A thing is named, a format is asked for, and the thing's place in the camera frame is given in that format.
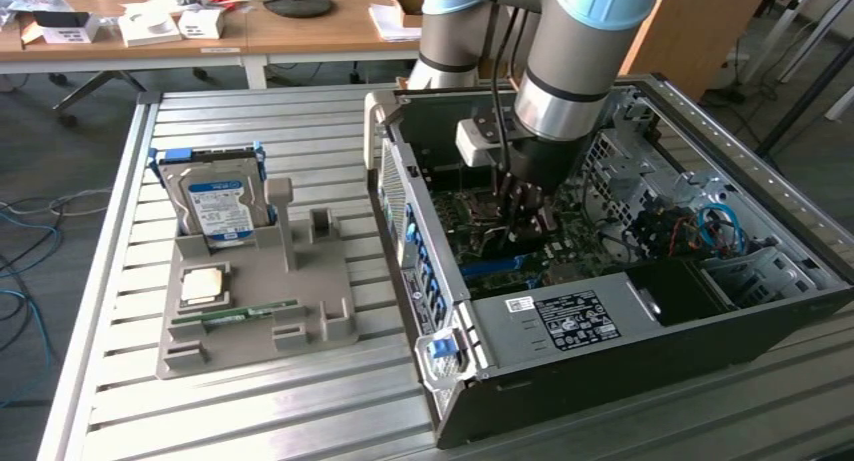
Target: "gray floor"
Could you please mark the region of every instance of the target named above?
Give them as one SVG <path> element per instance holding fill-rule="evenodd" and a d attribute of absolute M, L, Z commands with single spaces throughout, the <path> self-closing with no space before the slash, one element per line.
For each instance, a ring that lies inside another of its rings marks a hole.
<path fill-rule="evenodd" d="M 741 49 L 751 52 L 760 36 L 769 29 L 771 20 L 757 20 L 741 42 Z M 781 54 L 783 46 L 771 62 Z M 827 41 L 815 52 L 792 81 L 777 89 L 777 99 L 765 101 L 756 112 L 751 127 L 759 137 L 764 136 L 783 115 L 788 106 L 803 92 L 815 75 L 839 50 L 838 42 Z M 296 81 L 308 84 L 345 84 L 348 63 L 326 63 L 309 81 L 316 65 L 300 65 L 292 70 L 280 70 Z M 370 74 L 370 81 L 385 82 L 395 76 L 405 75 L 401 63 L 368 63 L 361 66 Z M 170 70 L 138 73 L 140 82 L 152 90 L 190 91 L 204 89 L 245 88 L 242 71 L 238 68 L 212 68 L 212 81 L 196 80 L 189 70 Z M 72 74 L 73 84 L 81 83 L 88 75 Z M 846 113 L 842 122 L 832 123 L 815 116 L 832 104 L 834 100 L 854 84 L 854 69 L 848 68 L 828 88 L 812 109 L 795 125 L 791 133 L 808 125 L 808 129 L 789 142 L 789 146 L 776 155 L 780 168 L 807 195 L 836 217 L 842 224 L 854 228 L 854 193 L 848 189 L 854 150 L 846 149 L 851 141 L 850 126 L 854 112 Z M 33 75 L 28 84 L 12 94 L 0 95 L 0 200 L 12 201 L 28 196 L 56 197 L 81 189 L 106 186 L 112 183 L 118 161 L 126 126 L 130 119 L 134 94 L 128 86 L 112 81 L 97 94 L 74 106 L 69 112 L 80 118 L 80 127 L 65 129 L 54 121 L 49 111 L 52 103 L 69 88 L 53 86 L 44 75 Z M 751 93 L 755 88 L 745 86 Z M 733 108 L 744 115 L 752 112 L 760 98 L 749 97 L 741 106 Z M 739 121 L 728 108 L 709 108 L 721 122 L 736 129 Z M 753 143 L 744 130 L 745 142 Z M 80 203 L 80 209 L 97 205 L 104 198 Z M 28 222 L 50 223 L 49 216 L 29 216 Z M 100 215 L 70 218 L 62 223 L 62 245 L 54 256 L 44 264 L 24 274 L 33 296 L 41 306 L 44 320 L 60 354 L 70 337 L 76 307 L 84 289 L 89 259 L 100 228 Z M 12 227 L 0 221 L 0 253 L 14 255 L 38 236 L 34 230 Z M 0 288 L 14 289 L 9 279 L 0 279 Z M 5 304 L 0 305 L 5 313 Z M 8 323 L 0 323 L 0 339 L 6 339 Z M 40 339 L 30 327 L 22 339 L 10 349 L 0 353 L 0 393 L 8 393 L 44 370 Z M 24 398 L 49 401 L 56 385 L 57 369 L 50 377 Z M 0 459 L 33 459 L 41 438 L 48 407 L 14 407 L 0 410 Z"/>

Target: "white sticker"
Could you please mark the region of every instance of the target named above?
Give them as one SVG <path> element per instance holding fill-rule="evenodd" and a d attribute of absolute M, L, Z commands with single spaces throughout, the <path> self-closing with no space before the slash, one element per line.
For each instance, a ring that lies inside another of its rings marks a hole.
<path fill-rule="evenodd" d="M 240 48 L 201 48 L 200 51 L 205 54 L 214 53 L 238 53 Z"/>
<path fill-rule="evenodd" d="M 242 193 L 240 181 L 189 186 L 189 199 L 205 236 L 220 241 L 230 241 L 252 233 L 249 208 L 240 202 Z"/>
<path fill-rule="evenodd" d="M 511 313 L 533 309 L 533 298 L 531 296 L 525 296 L 524 298 L 508 299 L 504 302 L 507 303 L 507 310 Z"/>

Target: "blue hard drive label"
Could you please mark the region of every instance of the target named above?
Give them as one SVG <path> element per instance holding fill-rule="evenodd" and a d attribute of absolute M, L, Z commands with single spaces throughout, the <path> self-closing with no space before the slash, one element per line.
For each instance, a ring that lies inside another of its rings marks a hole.
<path fill-rule="evenodd" d="M 533 303 L 551 341 L 560 351 L 619 338 L 619 330 L 593 291 Z"/>
<path fill-rule="evenodd" d="M 252 234 L 252 215 L 240 202 L 244 194 L 240 181 L 217 181 L 189 185 L 192 209 L 201 232 L 217 241 L 232 241 Z"/>

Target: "paper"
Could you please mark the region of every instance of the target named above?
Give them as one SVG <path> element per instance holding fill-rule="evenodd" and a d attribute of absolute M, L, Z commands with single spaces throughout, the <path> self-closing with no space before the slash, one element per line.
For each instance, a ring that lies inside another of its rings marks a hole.
<path fill-rule="evenodd" d="M 400 26 L 400 13 L 393 6 L 372 4 L 368 12 L 383 40 L 417 41 L 421 38 L 421 28 L 404 28 Z"/>

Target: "metal slatted table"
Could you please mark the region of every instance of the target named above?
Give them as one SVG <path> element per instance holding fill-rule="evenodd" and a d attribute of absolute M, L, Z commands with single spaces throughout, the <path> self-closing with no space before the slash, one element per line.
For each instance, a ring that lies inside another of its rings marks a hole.
<path fill-rule="evenodd" d="M 41 460 L 793 459 L 854 433 L 854 309 L 748 365 L 449 451 L 429 416 L 364 187 L 362 98 L 392 85 L 165 94 L 137 107 Z M 261 141 L 290 216 L 341 219 L 360 341 L 160 381 L 174 213 L 148 147 Z"/>

